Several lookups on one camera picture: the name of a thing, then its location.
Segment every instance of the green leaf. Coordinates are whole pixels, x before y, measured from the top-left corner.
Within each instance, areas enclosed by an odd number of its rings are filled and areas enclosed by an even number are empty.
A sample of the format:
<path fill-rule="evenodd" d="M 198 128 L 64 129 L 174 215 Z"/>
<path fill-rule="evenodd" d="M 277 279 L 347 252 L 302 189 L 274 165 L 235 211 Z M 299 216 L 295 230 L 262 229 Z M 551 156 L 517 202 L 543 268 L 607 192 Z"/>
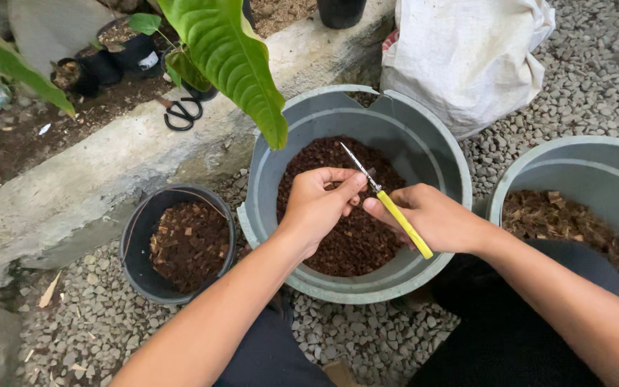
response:
<path fill-rule="evenodd" d="M 180 87 L 180 85 L 181 85 L 181 76 L 168 63 L 167 63 L 167 73 L 168 73 L 169 76 L 171 76 L 171 80 L 176 84 L 176 86 Z"/>
<path fill-rule="evenodd" d="M 27 84 L 41 97 L 64 110 L 73 119 L 76 118 L 76 111 L 71 102 L 66 99 L 66 94 L 54 86 L 47 77 L 40 75 L 28 65 L 25 59 L 1 38 L 0 73 Z"/>
<path fill-rule="evenodd" d="M 206 92 L 212 87 L 212 83 L 193 65 L 189 57 L 188 49 L 177 48 L 167 54 L 167 65 L 178 73 L 190 86 L 201 92 Z"/>
<path fill-rule="evenodd" d="M 157 32 L 161 23 L 162 18 L 155 14 L 133 14 L 128 20 L 128 26 L 133 31 L 142 32 L 145 35 Z"/>
<path fill-rule="evenodd" d="M 249 114 L 271 149 L 288 139 L 285 99 L 269 70 L 269 51 L 243 17 L 243 0 L 159 0 L 195 67 Z"/>

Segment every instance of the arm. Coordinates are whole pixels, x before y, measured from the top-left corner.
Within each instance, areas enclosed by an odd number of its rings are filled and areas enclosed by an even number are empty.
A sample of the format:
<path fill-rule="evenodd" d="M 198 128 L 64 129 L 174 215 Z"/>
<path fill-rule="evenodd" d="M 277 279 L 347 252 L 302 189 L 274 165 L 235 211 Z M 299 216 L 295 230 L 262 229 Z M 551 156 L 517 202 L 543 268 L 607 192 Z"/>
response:
<path fill-rule="evenodd" d="M 324 184 L 343 181 L 324 191 Z M 277 230 L 167 324 L 121 368 L 112 387 L 211 386 L 285 278 L 316 251 L 366 178 L 351 169 L 298 175 Z"/>
<path fill-rule="evenodd" d="M 564 268 L 510 233 L 472 214 L 428 185 L 394 191 L 393 201 L 435 251 L 484 259 L 610 386 L 619 386 L 619 297 Z M 374 199 L 364 207 L 400 235 Z"/>

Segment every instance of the white sack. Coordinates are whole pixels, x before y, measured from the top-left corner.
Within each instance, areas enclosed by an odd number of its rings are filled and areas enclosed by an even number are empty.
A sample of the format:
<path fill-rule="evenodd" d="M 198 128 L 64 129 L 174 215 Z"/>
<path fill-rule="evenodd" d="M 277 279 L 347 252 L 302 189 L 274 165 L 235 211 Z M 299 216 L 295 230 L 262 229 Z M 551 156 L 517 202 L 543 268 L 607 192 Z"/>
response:
<path fill-rule="evenodd" d="M 395 22 L 381 89 L 415 99 L 457 139 L 539 93 L 544 68 L 530 52 L 556 27 L 544 0 L 398 0 Z"/>

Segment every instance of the concrete wall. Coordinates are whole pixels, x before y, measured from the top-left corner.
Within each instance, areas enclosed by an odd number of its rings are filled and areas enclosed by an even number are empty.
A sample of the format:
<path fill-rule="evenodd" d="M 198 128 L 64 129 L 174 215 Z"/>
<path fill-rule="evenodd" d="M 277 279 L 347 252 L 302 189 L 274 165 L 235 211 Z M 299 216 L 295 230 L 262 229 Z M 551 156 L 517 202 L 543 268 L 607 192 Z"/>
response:
<path fill-rule="evenodd" d="M 270 67 L 287 98 L 374 79 L 395 0 L 369 1 L 357 26 L 330 30 L 314 15 L 269 37 Z M 180 90 L 166 97 L 184 96 Z M 213 185 L 250 162 L 255 126 L 225 96 L 204 104 L 189 132 L 164 126 L 151 101 L 0 188 L 0 286 L 8 265 L 62 267 L 118 236 L 143 191 L 166 182 Z"/>

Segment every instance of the black plastic pot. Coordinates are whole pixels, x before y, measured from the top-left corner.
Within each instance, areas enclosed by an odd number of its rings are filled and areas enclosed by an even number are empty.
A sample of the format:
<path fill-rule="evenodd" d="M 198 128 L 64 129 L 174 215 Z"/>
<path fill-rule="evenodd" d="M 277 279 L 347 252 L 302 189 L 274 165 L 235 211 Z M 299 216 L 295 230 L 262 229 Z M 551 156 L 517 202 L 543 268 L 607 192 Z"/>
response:
<path fill-rule="evenodd" d="M 120 257 L 123 273 L 131 286 L 143 297 L 164 305 L 184 304 L 191 300 L 193 294 L 178 292 L 173 285 L 152 268 L 149 260 L 150 237 L 154 234 L 160 217 L 167 208 L 181 202 L 206 201 L 219 209 L 226 216 L 229 242 L 228 255 L 217 277 L 224 275 L 235 256 L 235 221 L 228 205 L 205 187 L 199 185 L 169 185 L 159 189 L 143 200 L 131 215 L 123 230 L 120 245 Z"/>
<path fill-rule="evenodd" d="M 167 72 L 167 54 L 169 52 L 171 52 L 171 50 L 173 49 L 173 47 L 168 48 L 166 51 L 164 51 L 164 53 L 162 54 L 162 59 L 160 61 L 160 65 L 162 67 L 162 71 L 163 72 Z M 186 92 L 188 92 L 190 95 L 193 96 L 194 99 L 199 100 L 199 101 L 209 101 L 212 98 L 216 97 L 217 94 L 219 94 L 219 89 L 217 89 L 216 87 L 214 87 L 214 85 L 212 85 L 212 87 L 209 88 L 209 90 L 207 90 L 206 92 L 201 92 L 198 89 L 195 89 L 193 86 L 191 86 L 191 84 L 185 82 L 184 79 L 181 80 L 181 86 L 185 89 Z"/>
<path fill-rule="evenodd" d="M 123 72 L 106 49 L 87 56 L 77 54 L 76 59 L 97 77 L 100 85 L 108 86 L 121 82 Z"/>
<path fill-rule="evenodd" d="M 362 19 L 366 0 L 316 0 L 316 4 L 324 25 L 334 30 L 343 30 Z"/>
<path fill-rule="evenodd" d="M 102 27 L 97 32 L 97 37 L 116 23 L 123 22 L 130 16 L 125 16 L 121 19 L 116 19 Z M 138 34 L 130 40 L 121 43 L 124 50 L 119 52 L 111 52 L 109 54 L 123 70 L 130 72 L 138 72 L 145 77 L 160 75 L 159 54 L 151 36 Z"/>
<path fill-rule="evenodd" d="M 59 66 L 64 66 L 66 63 L 76 62 L 80 65 L 81 75 L 78 77 L 78 80 L 68 87 L 66 91 L 78 93 L 83 96 L 96 97 L 99 93 L 99 80 L 94 74 L 92 74 L 82 63 L 73 58 L 64 58 L 59 62 L 56 62 Z M 54 82 L 56 79 L 56 72 L 52 72 L 49 75 L 49 78 Z"/>

